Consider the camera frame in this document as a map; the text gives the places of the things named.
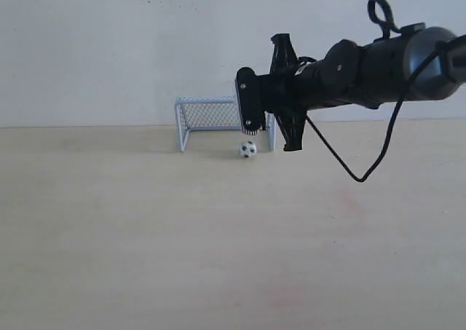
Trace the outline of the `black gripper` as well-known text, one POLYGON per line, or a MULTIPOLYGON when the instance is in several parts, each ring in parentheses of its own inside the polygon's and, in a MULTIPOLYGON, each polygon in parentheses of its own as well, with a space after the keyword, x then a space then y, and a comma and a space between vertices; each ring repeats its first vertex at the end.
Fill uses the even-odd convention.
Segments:
POLYGON ((320 64, 299 60, 290 34, 275 34, 271 42, 269 74, 258 77, 261 107, 274 114, 285 142, 283 151, 301 151, 307 110, 325 95, 320 64))

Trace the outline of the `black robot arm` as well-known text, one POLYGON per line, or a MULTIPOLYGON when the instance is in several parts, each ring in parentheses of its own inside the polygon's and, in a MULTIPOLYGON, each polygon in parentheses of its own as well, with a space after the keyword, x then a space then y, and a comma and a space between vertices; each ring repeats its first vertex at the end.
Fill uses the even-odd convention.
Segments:
POLYGON ((465 37, 429 27, 365 46, 342 39, 324 58, 260 76, 262 107, 287 152, 300 151, 308 111, 346 105, 442 101, 465 83, 465 37))

